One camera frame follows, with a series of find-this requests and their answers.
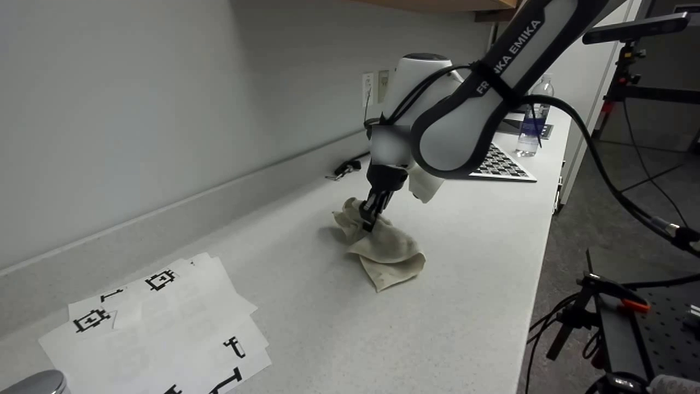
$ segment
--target paper sheet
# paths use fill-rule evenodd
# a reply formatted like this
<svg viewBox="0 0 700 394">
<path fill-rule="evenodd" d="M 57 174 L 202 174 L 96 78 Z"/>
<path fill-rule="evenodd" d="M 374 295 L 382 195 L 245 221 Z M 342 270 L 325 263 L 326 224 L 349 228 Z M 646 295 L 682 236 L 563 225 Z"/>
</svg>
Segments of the paper sheet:
<svg viewBox="0 0 700 394">
<path fill-rule="evenodd" d="M 271 364 L 255 311 L 202 254 L 70 305 L 39 345 L 72 394 L 231 393 Z"/>
</svg>

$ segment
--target black cable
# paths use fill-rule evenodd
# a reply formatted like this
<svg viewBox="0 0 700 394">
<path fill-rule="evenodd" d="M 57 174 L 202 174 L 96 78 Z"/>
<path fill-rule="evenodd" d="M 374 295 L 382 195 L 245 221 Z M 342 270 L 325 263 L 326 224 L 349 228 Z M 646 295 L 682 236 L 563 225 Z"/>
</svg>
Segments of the black cable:
<svg viewBox="0 0 700 394">
<path fill-rule="evenodd" d="M 628 135 L 630 135 L 630 142 L 634 148 L 634 154 L 637 154 L 637 160 L 642 164 L 642 172 L 646 174 L 647 182 L 669 201 L 669 206 L 674 208 L 674 213 L 681 218 L 681 224 L 688 225 L 688 219 L 682 218 L 679 203 L 669 197 L 669 194 L 665 194 L 655 181 L 653 181 L 653 174 L 651 174 L 651 167 L 646 164 L 643 156 L 642 156 L 642 149 L 637 144 L 637 136 L 632 131 L 632 120 L 630 120 L 630 113 L 628 113 L 628 104 L 621 102 L 621 109 L 626 114 L 626 125 L 628 125 Z"/>
<path fill-rule="evenodd" d="M 390 124 L 396 124 L 400 116 L 406 116 L 413 104 L 443 78 L 455 73 L 455 70 L 466 70 L 470 69 L 469 63 L 460 63 L 460 66 L 448 66 L 448 69 L 440 69 L 433 75 L 424 78 L 393 113 L 393 116 L 388 119 Z"/>
<path fill-rule="evenodd" d="M 686 156 L 682 163 L 679 163 L 677 167 L 669 167 L 669 168 L 665 168 L 665 172 L 655 174 L 653 181 L 658 181 L 658 177 L 663 177 L 663 176 L 669 176 L 669 174 L 682 168 L 688 163 L 689 163 L 689 156 Z M 640 188 L 640 186 L 643 186 L 643 185 L 647 185 L 647 182 L 651 182 L 651 181 L 642 181 L 642 182 L 634 182 L 634 185 L 624 186 L 624 188 L 619 188 L 619 191 L 621 191 L 621 194 L 628 194 L 628 191 Z"/>
<path fill-rule="evenodd" d="M 501 24 L 495 23 L 495 24 L 492 24 L 492 32 L 490 32 L 490 37 L 488 37 L 488 49 L 492 49 L 492 47 L 498 44 L 500 32 L 501 32 Z"/>
<path fill-rule="evenodd" d="M 525 394 L 529 394 L 529 379 L 532 379 L 532 367 L 534 367 L 534 356 L 539 353 L 540 340 L 544 340 L 545 326 L 539 332 L 532 350 L 529 350 L 529 360 L 527 360 L 527 368 L 525 368 Z"/>
<path fill-rule="evenodd" d="M 618 148 L 634 148 L 630 142 L 619 142 L 619 140 L 595 140 L 598 144 L 618 144 Z M 647 144 L 637 144 L 640 149 L 646 151 L 663 151 L 663 154 L 677 154 L 677 156 L 686 156 L 688 151 L 679 151 L 679 149 L 663 149 L 663 148 L 647 148 Z"/>
<path fill-rule="evenodd" d="M 651 233 L 658 234 L 662 240 L 679 246 L 679 240 L 667 234 L 667 221 L 662 221 L 653 214 L 647 214 L 646 211 L 642 211 L 634 201 L 630 201 L 624 194 L 618 191 L 618 186 L 614 185 L 606 167 L 603 164 L 603 159 L 598 154 L 598 148 L 593 142 L 593 138 L 589 136 L 589 130 L 587 130 L 587 124 L 581 119 L 581 114 L 567 105 L 565 102 L 560 100 L 553 100 L 553 97 L 525 97 L 524 104 L 544 104 L 544 105 L 552 105 L 552 107 L 559 107 L 563 109 L 565 114 L 570 114 L 574 119 L 574 124 L 577 125 L 581 135 L 584 136 L 584 142 L 592 151 L 592 159 L 593 159 L 593 164 L 598 167 L 605 185 L 609 186 L 609 191 L 614 194 L 614 197 L 642 224 L 646 225 Z M 700 253 L 689 248 L 689 246 L 679 246 L 681 249 L 693 254 L 700 259 Z"/>
<path fill-rule="evenodd" d="M 592 259 L 592 248 L 587 248 L 587 268 L 589 268 L 589 275 L 595 272 L 593 270 L 593 259 Z"/>
<path fill-rule="evenodd" d="M 681 287 L 689 282 L 700 282 L 700 275 L 682 276 L 682 279 L 669 279 L 669 281 L 653 281 L 653 282 L 624 282 L 628 290 L 651 290 L 651 287 Z"/>
<path fill-rule="evenodd" d="M 529 326 L 529 332 L 534 332 L 540 324 L 547 324 L 549 317 L 553 317 L 559 311 L 563 311 L 577 293 L 567 295 L 565 301 L 560 301 L 547 315 L 544 315 L 539 323 L 534 323 Z"/>
<path fill-rule="evenodd" d="M 584 360 L 595 358 L 595 353 L 600 350 L 603 337 L 605 337 L 605 335 L 598 332 L 598 333 L 587 341 L 587 346 L 584 346 L 584 350 L 583 350 L 583 358 L 584 358 Z"/>
<path fill-rule="evenodd" d="M 544 329 L 536 333 L 536 335 L 532 335 L 529 340 L 527 340 L 527 345 L 532 345 L 532 341 L 536 341 L 539 337 L 540 337 L 540 333 L 545 333 L 552 324 L 556 324 L 559 323 L 559 317 L 556 315 L 549 315 L 549 321 L 544 324 Z"/>
</svg>

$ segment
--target cloth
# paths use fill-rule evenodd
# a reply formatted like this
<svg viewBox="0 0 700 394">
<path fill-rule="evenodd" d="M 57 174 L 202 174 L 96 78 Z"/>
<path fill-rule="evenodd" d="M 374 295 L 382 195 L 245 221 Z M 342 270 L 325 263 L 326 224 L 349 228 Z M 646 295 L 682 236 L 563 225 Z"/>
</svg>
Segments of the cloth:
<svg viewBox="0 0 700 394">
<path fill-rule="evenodd" d="M 435 194 L 440 191 L 445 181 L 433 177 L 431 174 L 427 174 L 424 168 L 421 168 L 417 163 L 410 172 L 410 191 L 413 194 L 413 197 L 423 203 L 431 201 L 435 197 Z"/>
<path fill-rule="evenodd" d="M 335 224 L 349 241 L 349 254 L 355 254 L 370 276 L 377 291 L 385 291 L 417 279 L 424 268 L 417 241 L 394 228 L 388 219 L 378 219 L 373 233 L 363 231 L 359 201 L 349 200 Z"/>
</svg>

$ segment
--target white wall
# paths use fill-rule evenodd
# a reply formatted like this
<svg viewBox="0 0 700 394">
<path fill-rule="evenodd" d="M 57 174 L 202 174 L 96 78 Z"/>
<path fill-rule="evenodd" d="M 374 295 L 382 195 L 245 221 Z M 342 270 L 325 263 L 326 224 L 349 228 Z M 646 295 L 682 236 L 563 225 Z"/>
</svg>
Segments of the white wall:
<svg viewBox="0 0 700 394">
<path fill-rule="evenodd" d="M 3 0 L 0 270 L 362 125 L 362 73 L 488 24 L 347 0 Z"/>
</svg>

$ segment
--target wall outlet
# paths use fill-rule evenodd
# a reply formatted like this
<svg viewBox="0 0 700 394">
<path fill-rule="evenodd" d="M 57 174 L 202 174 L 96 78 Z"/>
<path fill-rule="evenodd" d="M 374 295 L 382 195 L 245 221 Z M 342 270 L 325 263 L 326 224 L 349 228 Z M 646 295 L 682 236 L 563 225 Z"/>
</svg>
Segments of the wall outlet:
<svg viewBox="0 0 700 394">
<path fill-rule="evenodd" d="M 393 80 L 390 70 L 378 70 L 377 73 L 377 105 L 385 105 L 388 90 L 390 90 L 390 80 Z"/>
<path fill-rule="evenodd" d="M 382 114 L 382 107 L 385 105 L 390 80 L 393 80 L 390 70 L 363 73 L 362 104 L 363 104 L 365 119 Z"/>
<path fill-rule="evenodd" d="M 370 107 L 374 107 L 377 73 L 365 73 L 362 83 L 363 83 L 362 104 L 363 104 L 363 113 L 369 113 Z"/>
</svg>

